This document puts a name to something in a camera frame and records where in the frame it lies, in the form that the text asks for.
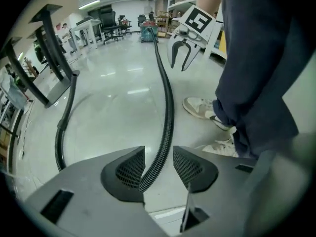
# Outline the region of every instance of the white sneaker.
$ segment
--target white sneaker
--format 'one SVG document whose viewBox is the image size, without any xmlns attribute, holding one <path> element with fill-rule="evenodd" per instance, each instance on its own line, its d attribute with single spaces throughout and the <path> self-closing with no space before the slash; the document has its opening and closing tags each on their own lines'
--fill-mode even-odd
<svg viewBox="0 0 316 237">
<path fill-rule="evenodd" d="M 202 150 L 222 156 L 231 156 L 236 158 L 239 157 L 235 149 L 234 138 L 232 134 L 230 139 L 225 141 L 216 140 L 215 143 L 212 145 L 207 145 Z"/>
<path fill-rule="evenodd" d="M 182 101 L 182 105 L 183 108 L 194 117 L 200 119 L 210 119 L 224 131 L 230 129 L 230 127 L 223 125 L 223 123 L 215 115 L 211 100 L 198 97 L 187 97 Z"/>
</svg>

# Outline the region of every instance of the shoelace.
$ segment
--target shoelace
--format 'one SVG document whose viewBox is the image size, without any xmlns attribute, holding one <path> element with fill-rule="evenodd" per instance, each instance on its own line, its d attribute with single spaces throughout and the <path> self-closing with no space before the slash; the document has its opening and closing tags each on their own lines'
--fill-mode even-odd
<svg viewBox="0 0 316 237">
<path fill-rule="evenodd" d="M 210 101 L 210 100 L 207 100 L 207 99 L 202 99 L 202 104 L 201 105 L 213 107 L 213 101 Z"/>
<path fill-rule="evenodd" d="M 214 150 L 220 153 L 221 155 L 225 155 L 225 152 L 227 153 L 227 151 L 232 152 L 232 154 L 235 153 L 235 145 L 234 145 L 234 139 L 232 135 L 230 139 L 228 140 L 225 140 L 225 141 L 216 140 L 215 142 L 217 142 L 220 145 L 220 147 Z"/>
</svg>

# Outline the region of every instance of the white wall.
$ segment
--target white wall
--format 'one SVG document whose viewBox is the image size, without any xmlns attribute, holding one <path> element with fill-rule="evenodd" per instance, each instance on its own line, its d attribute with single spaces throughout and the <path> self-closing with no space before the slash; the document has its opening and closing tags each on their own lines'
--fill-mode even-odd
<svg viewBox="0 0 316 237">
<path fill-rule="evenodd" d="M 81 13 L 81 11 L 78 11 L 78 12 L 70 14 L 68 19 L 69 19 L 69 23 L 70 23 L 69 27 L 73 28 L 73 27 L 77 26 L 77 22 L 79 22 L 83 19 L 83 14 Z"/>
<path fill-rule="evenodd" d="M 138 16 L 140 14 L 145 14 L 147 18 L 148 14 L 145 13 L 145 7 L 150 5 L 152 10 L 154 10 L 154 2 L 153 1 L 123 1 L 123 2 L 115 2 L 112 4 L 113 11 L 116 12 L 115 18 L 120 15 L 125 15 L 129 21 L 132 21 L 131 24 L 131 32 L 139 31 L 138 27 Z"/>
</svg>

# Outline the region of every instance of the dark blue pants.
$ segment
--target dark blue pants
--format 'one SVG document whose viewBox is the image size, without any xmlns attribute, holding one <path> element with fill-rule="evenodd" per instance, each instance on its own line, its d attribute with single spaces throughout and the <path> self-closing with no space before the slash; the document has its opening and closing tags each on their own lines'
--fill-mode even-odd
<svg viewBox="0 0 316 237">
<path fill-rule="evenodd" d="M 228 56 L 213 107 L 224 124 L 237 128 L 242 157 L 258 157 L 275 140 L 298 134 L 282 96 L 315 48 L 305 1 L 222 0 Z"/>
</svg>

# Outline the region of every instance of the black slot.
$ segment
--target black slot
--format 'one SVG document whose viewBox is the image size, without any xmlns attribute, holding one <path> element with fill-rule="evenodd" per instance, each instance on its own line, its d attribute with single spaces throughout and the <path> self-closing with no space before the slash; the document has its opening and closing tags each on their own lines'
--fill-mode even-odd
<svg viewBox="0 0 316 237">
<path fill-rule="evenodd" d="M 41 211 L 41 215 L 56 224 L 73 195 L 72 192 L 60 190 Z"/>
<path fill-rule="evenodd" d="M 182 233 L 182 232 L 198 225 L 199 223 L 202 223 L 203 221 L 207 220 L 208 218 L 209 218 L 208 215 L 200 208 L 194 208 L 193 211 L 189 210 L 187 220 L 184 221 L 182 219 L 180 232 Z"/>
<path fill-rule="evenodd" d="M 239 169 L 241 171 L 244 171 L 244 172 L 247 172 L 247 173 L 251 173 L 252 170 L 253 170 L 253 167 L 250 167 L 250 166 L 246 166 L 246 165 L 243 165 L 243 164 L 239 164 L 236 169 Z"/>
</svg>

